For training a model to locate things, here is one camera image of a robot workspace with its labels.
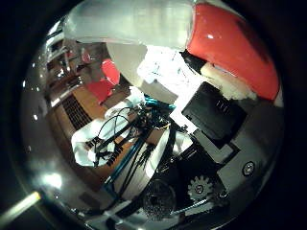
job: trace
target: cable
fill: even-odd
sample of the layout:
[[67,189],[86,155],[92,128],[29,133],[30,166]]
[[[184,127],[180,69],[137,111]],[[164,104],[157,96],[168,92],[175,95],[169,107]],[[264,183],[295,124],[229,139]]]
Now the cable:
[[125,145],[127,143],[127,141],[129,141],[131,139],[130,134],[131,134],[131,129],[130,129],[127,137],[125,137],[118,144],[115,143],[114,152],[112,152],[110,157],[107,159],[107,162],[106,162],[107,165],[111,166],[116,161],[116,159],[119,156],[119,154],[123,151],[122,146]]
[[[134,108],[132,108],[132,107],[123,107],[123,108],[121,108],[119,111],[118,111],[118,113],[117,113],[117,116],[121,116],[120,115],[120,113],[122,112],[122,111],[124,111],[124,109],[132,109],[134,112],[136,112],[136,110],[134,109]],[[117,117],[116,117],[116,119],[115,119],[115,123],[114,123],[114,142],[115,142],[115,135],[116,135],[116,125],[117,125]]]
[[132,172],[132,174],[130,175],[130,178],[129,179],[127,179],[127,181],[126,181],[126,184],[124,185],[124,183],[123,183],[123,190],[125,191],[126,189],[127,189],[127,187],[129,186],[129,184],[131,183],[131,181],[132,181],[132,179],[133,179],[133,177],[134,177],[134,175],[135,175],[135,172],[136,172],[136,170],[137,170],[137,168],[139,168],[143,163],[146,163],[147,162],[147,160],[146,160],[146,158],[142,158],[142,159],[139,159],[138,161],[137,161],[137,163],[135,164],[135,166],[134,166],[134,169],[133,169],[133,172]]
[[52,34],[46,35],[45,40],[49,40],[50,38],[52,38],[56,35],[59,35],[62,32],[63,32],[63,29],[59,29],[59,30],[53,32]]
[[[124,126],[120,131],[118,131],[115,135],[117,138],[118,136],[122,135],[128,128],[133,126],[137,122],[137,119],[134,119],[132,122],[128,123],[126,126]],[[109,143],[113,141],[113,136],[105,140],[99,147],[97,147],[98,151],[102,150],[104,147],[106,147]]]
[[167,127],[169,127],[171,124],[169,123],[169,124],[167,124],[166,126],[163,126],[163,127],[156,127],[155,129],[157,129],[157,130],[161,130],[161,129],[163,129],[163,128],[167,128]]
[[174,216],[174,215],[183,213],[183,212],[185,212],[185,211],[188,211],[188,210],[190,210],[190,209],[199,207],[199,206],[201,206],[201,205],[204,204],[204,203],[208,203],[209,201],[211,201],[211,199],[203,199],[203,200],[201,200],[201,201],[199,201],[199,202],[197,202],[197,203],[195,203],[195,204],[193,204],[193,205],[191,205],[191,206],[188,206],[188,207],[185,207],[185,208],[183,208],[183,209],[176,210],[176,211],[172,212],[172,213],[171,213],[171,216]]
[[151,156],[152,151],[154,150],[154,148],[155,148],[154,144],[148,144],[147,145],[146,150],[143,151],[143,153],[141,154],[140,158],[138,159],[138,161],[136,163],[136,165],[138,167],[143,165],[143,170],[145,170],[146,163],[148,162],[149,157]]
[[[102,127],[100,128],[100,130],[99,130],[97,136],[99,137],[101,131],[103,130],[103,128],[105,127],[105,125],[106,125],[109,121],[111,121],[111,120],[114,119],[114,118],[117,119],[117,117],[122,117],[122,118],[124,118],[127,122],[129,122],[128,119],[127,119],[126,117],[122,116],[122,115],[116,115],[116,116],[114,116],[114,117],[111,117],[111,118],[109,118],[109,119],[102,125]],[[95,153],[97,153],[97,151],[96,151],[96,146],[97,146],[97,143],[95,143],[95,145],[94,145]]]
[[128,185],[130,184],[130,182],[131,182],[131,180],[132,180],[132,178],[133,178],[133,176],[134,176],[134,174],[135,174],[135,171],[136,171],[136,169],[133,169],[133,166],[134,166],[135,161],[136,161],[136,159],[137,159],[138,153],[139,153],[139,151],[142,149],[142,146],[144,145],[145,141],[146,141],[147,138],[149,137],[149,135],[150,135],[150,133],[152,132],[152,130],[153,130],[152,128],[151,128],[150,130],[148,130],[148,132],[146,133],[146,135],[143,136],[142,139],[139,140],[139,142],[137,143],[137,148],[136,148],[136,151],[135,151],[135,153],[134,153],[134,157],[133,157],[133,159],[132,159],[132,162],[131,162],[131,164],[130,164],[130,168],[129,168],[127,174],[126,174],[126,177],[125,177],[125,179],[124,179],[124,182],[123,182],[123,184],[122,184],[122,186],[121,186],[121,188],[120,188],[120,191],[119,191],[119,193],[118,193],[118,196],[117,196],[115,199],[113,199],[113,201],[112,201],[103,211],[108,210],[108,209],[110,209],[111,207],[113,207],[114,204],[116,204],[116,202],[122,197],[124,191],[127,189]]

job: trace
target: small gear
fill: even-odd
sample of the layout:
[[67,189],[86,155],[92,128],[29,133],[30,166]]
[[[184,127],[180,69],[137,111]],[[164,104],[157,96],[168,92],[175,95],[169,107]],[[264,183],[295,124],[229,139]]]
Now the small gear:
[[208,198],[212,192],[213,184],[209,182],[209,178],[204,178],[203,175],[200,179],[195,176],[195,180],[191,180],[191,184],[188,186],[188,195],[194,202]]

